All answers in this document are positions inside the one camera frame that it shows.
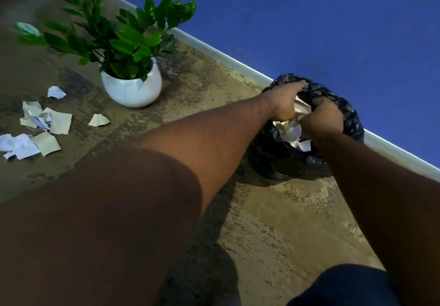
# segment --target dirty floor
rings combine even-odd
[[[62,151],[0,160],[0,200],[48,182],[120,141],[161,124],[258,94],[261,87],[183,43],[178,56],[159,59],[164,88],[144,109],[113,102],[94,64],[19,45],[14,21],[41,27],[69,20],[62,0],[0,0],[0,134],[32,134],[19,124],[22,101],[73,114]],[[118,9],[105,3],[108,13]],[[67,92],[46,98],[48,87]],[[94,113],[111,124],[87,125]],[[159,305],[207,305],[215,291],[238,289],[243,305],[284,305],[325,269],[339,263],[381,267],[356,225],[333,177],[282,183],[262,180],[244,159],[203,216],[182,259],[166,280]]]

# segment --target white pot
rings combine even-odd
[[[130,108],[145,107],[159,96],[162,89],[162,77],[153,58],[153,68],[146,81],[141,79],[124,80],[112,77],[104,71],[101,72],[102,83],[117,103]]]

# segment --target trash bag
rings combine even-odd
[[[353,109],[346,99],[338,97],[338,95],[321,84],[307,78],[287,73],[280,75],[269,87],[266,87],[262,93],[274,87],[301,80],[305,80],[306,84],[298,93],[298,97],[309,104],[312,111],[315,110],[315,106],[312,103],[313,99],[324,96],[333,100],[343,114],[343,133],[363,143],[364,129],[356,110]],[[285,180],[291,177],[298,177],[304,169],[311,170],[310,167],[316,166],[316,170],[318,170],[319,166],[325,165],[324,158],[316,146],[313,145],[313,142],[311,142],[311,151],[309,152],[302,152],[294,148],[290,143],[283,141],[280,132],[273,125],[271,120],[266,122],[251,142],[247,150],[247,156],[253,169],[262,177],[270,180]],[[290,170],[293,170],[293,174],[283,172],[282,170],[286,170],[285,167],[290,167]]]

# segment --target baseboard molding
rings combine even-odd
[[[108,0],[111,3],[119,6],[120,8],[129,10],[135,13],[136,6],[125,1],[125,0]],[[218,62],[226,65],[227,67],[237,71],[238,73],[244,75],[245,77],[255,81],[263,87],[269,86],[272,82],[272,79],[267,75],[264,75],[253,68],[250,68],[246,64],[239,62],[238,60],[228,56],[225,53],[211,47],[205,42],[200,41],[199,39],[191,36],[184,31],[181,31],[178,28],[173,28],[172,33],[174,36],[180,41],[190,45],[191,47],[201,51],[202,53],[212,57]],[[387,140],[375,135],[374,133],[365,130],[365,144],[377,151],[381,155],[386,158],[394,161],[405,168],[412,170],[418,174],[429,177],[433,180],[440,182],[440,169],[427,163],[425,160],[422,160],[416,157],[414,154],[411,154],[405,151],[402,148],[394,145],[393,143],[388,142]]]

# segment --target blue wall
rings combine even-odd
[[[368,130],[440,167],[440,0],[194,1],[185,32],[272,78],[328,86]]]

